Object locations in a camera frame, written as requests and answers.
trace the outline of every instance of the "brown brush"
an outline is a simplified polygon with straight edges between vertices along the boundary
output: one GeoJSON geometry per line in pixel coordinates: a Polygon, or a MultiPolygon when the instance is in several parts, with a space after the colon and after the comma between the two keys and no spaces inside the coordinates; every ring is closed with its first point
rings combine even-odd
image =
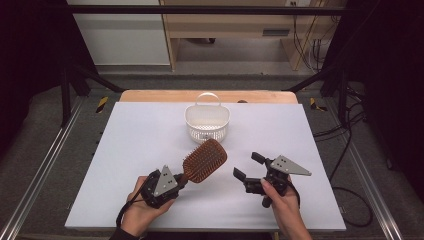
{"type": "Polygon", "coordinates": [[[227,153],[215,139],[208,139],[186,157],[183,163],[184,174],[180,184],[188,180],[200,183],[217,170],[227,160],[227,153]]]}

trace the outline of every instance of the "black curtain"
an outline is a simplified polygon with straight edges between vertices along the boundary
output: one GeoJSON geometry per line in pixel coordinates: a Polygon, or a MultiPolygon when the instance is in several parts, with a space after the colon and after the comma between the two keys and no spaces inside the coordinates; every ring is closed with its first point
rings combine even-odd
{"type": "MultiPolygon", "coordinates": [[[[73,15],[43,8],[53,3],[67,4],[66,0],[0,1],[0,154],[27,116],[31,98],[60,85],[64,64],[76,62],[97,73],[73,15]]],[[[84,76],[72,72],[69,78],[85,83],[84,76]]]]}
{"type": "MultiPolygon", "coordinates": [[[[349,1],[363,6],[375,1],[349,1]]],[[[424,201],[424,2],[381,0],[345,58],[350,81],[363,82],[365,110],[394,169],[405,173],[424,201]]],[[[342,18],[326,65],[366,15],[342,18]]]]}

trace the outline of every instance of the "gray floor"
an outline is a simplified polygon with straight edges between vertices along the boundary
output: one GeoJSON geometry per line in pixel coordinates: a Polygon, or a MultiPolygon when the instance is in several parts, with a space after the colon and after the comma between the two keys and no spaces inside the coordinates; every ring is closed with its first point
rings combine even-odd
{"type": "MultiPolygon", "coordinates": [[[[106,66],[100,70],[105,78],[121,87],[131,89],[278,91],[294,86],[312,74],[307,69],[292,72],[278,40],[262,42],[217,39],[216,43],[211,45],[202,39],[192,39],[183,41],[180,47],[175,72],[169,71],[166,67],[132,67],[129,72],[125,68],[106,66]],[[140,74],[140,70],[146,69],[148,71],[140,74]]],[[[110,234],[108,232],[77,232],[63,227],[69,213],[68,207],[78,193],[92,154],[96,151],[96,142],[101,138],[101,132],[113,109],[113,102],[119,99],[119,94],[92,81],[89,83],[92,92],[88,98],[83,99],[81,113],[50,169],[48,177],[43,182],[43,187],[37,193],[38,197],[20,227],[18,238],[58,239],[57,236],[60,235],[62,237],[78,236],[79,239],[82,237],[104,239],[110,234]],[[102,96],[109,96],[109,101],[104,111],[98,114],[95,110],[102,96]]],[[[333,98],[321,98],[318,91],[320,85],[320,82],[315,83],[297,93],[299,102],[304,105],[312,132],[327,130],[337,124],[330,111],[310,108],[311,97],[315,98],[318,106],[321,107],[331,107],[329,105],[334,102],[333,98]]],[[[358,91],[363,90],[359,83],[351,83],[351,85],[358,91]]],[[[353,102],[355,102],[353,99],[349,99],[349,104],[353,102]]],[[[360,111],[360,107],[355,109],[355,113],[360,111]]],[[[2,226],[5,226],[12,216],[33,177],[37,174],[39,166],[60,130],[60,121],[59,88],[53,88],[34,97],[30,113],[21,131],[0,162],[0,199],[2,200],[0,224],[2,226]]],[[[385,154],[381,151],[368,124],[360,121],[353,126],[352,132],[353,142],[375,180],[403,239],[424,239],[423,203],[414,194],[401,172],[387,169],[385,154]]],[[[345,143],[341,136],[324,141],[320,141],[321,139],[316,139],[317,147],[327,174],[330,174],[345,143]]],[[[332,184],[353,190],[366,198],[364,187],[352,166],[352,157],[349,155],[343,159],[332,184]]],[[[343,216],[348,221],[364,223],[368,219],[367,209],[358,198],[341,191],[335,191],[335,195],[339,206],[345,209],[346,213],[343,216]]],[[[315,239],[387,238],[382,231],[381,221],[376,219],[375,215],[373,222],[367,227],[354,227],[349,224],[347,227],[346,232],[313,233],[313,236],[315,239]]]]}

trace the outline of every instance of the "hand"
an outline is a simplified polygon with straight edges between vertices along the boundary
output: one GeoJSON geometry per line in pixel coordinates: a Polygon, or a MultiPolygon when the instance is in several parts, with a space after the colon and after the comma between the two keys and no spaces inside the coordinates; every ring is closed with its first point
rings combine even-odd
{"type": "MultiPolygon", "coordinates": [[[[127,201],[130,201],[134,197],[146,178],[146,176],[138,177],[134,191],[128,195],[127,201]]],[[[174,201],[175,199],[171,199],[159,209],[155,209],[149,207],[139,194],[135,202],[125,212],[122,219],[121,229],[135,237],[141,236],[153,220],[169,210],[174,201]]]]}
{"type": "Polygon", "coordinates": [[[312,239],[300,215],[294,190],[287,187],[286,194],[280,196],[268,181],[261,179],[261,183],[267,197],[272,199],[272,210],[281,232],[289,239],[312,239]]]}

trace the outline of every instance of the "white basket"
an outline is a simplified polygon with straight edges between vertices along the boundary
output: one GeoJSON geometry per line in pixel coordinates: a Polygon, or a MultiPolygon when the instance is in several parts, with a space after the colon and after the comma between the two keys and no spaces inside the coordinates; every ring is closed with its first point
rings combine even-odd
{"type": "Polygon", "coordinates": [[[226,134],[230,111],[221,106],[221,100],[213,93],[206,92],[197,96],[196,103],[185,111],[185,119],[190,137],[197,143],[213,138],[221,142],[226,134]],[[203,96],[215,97],[218,105],[199,105],[198,101],[203,96]]]}

